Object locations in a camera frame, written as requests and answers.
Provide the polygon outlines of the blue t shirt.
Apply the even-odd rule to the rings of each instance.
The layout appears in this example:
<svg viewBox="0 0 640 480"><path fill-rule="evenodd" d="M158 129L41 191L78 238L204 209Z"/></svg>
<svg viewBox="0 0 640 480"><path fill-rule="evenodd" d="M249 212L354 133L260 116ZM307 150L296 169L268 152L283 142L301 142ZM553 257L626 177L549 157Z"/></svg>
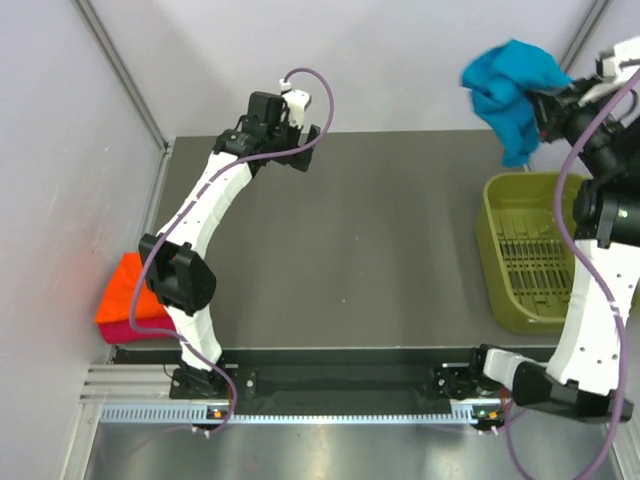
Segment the blue t shirt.
<svg viewBox="0 0 640 480"><path fill-rule="evenodd" d="M572 78L545 50L511 39L472 60L461 74L474 113L501 142L502 165L526 165L540 144L535 114L526 93L564 89Z"/></svg>

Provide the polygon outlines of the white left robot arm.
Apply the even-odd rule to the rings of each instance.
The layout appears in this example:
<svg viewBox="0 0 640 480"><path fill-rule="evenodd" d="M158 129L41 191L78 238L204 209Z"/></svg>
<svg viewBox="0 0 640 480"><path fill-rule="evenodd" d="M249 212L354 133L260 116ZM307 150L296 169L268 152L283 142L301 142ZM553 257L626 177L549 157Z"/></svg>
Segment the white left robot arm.
<svg viewBox="0 0 640 480"><path fill-rule="evenodd" d="M139 242L147 288L181 337L170 390L174 399L220 399L230 391L225 370L215 365L222 355L210 316L217 279L204 256L231 203L261 167L275 161L308 169L312 151L295 149L310 104L309 93L290 85L278 94L252 93L236 126L216 139L180 210Z"/></svg>

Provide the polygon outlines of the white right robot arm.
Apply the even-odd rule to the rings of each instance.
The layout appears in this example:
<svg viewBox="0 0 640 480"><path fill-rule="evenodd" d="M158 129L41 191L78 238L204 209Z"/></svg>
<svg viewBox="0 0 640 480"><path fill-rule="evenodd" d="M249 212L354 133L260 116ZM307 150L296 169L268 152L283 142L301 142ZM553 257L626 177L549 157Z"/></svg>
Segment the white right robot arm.
<svg viewBox="0 0 640 480"><path fill-rule="evenodd" d="M559 343L546 365L483 344L472 351L466 380L476 394L504 387L520 407L583 423L614 417L622 364L615 320L629 317L639 282L639 122L598 113L621 89L592 76L562 90L527 94L546 142L576 145L590 172L573 203L573 287Z"/></svg>

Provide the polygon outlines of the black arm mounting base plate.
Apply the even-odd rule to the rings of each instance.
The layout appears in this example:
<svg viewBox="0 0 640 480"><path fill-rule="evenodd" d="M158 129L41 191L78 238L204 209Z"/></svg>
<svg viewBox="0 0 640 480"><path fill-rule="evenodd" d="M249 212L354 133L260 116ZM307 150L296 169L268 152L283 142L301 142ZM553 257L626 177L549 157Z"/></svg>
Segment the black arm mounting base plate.
<svg viewBox="0 0 640 480"><path fill-rule="evenodd" d="M116 355L113 365L179 364L171 350ZM229 349L215 373L220 399L174 399L242 414L442 413L452 403L505 404L498 385L478 380L472 348Z"/></svg>

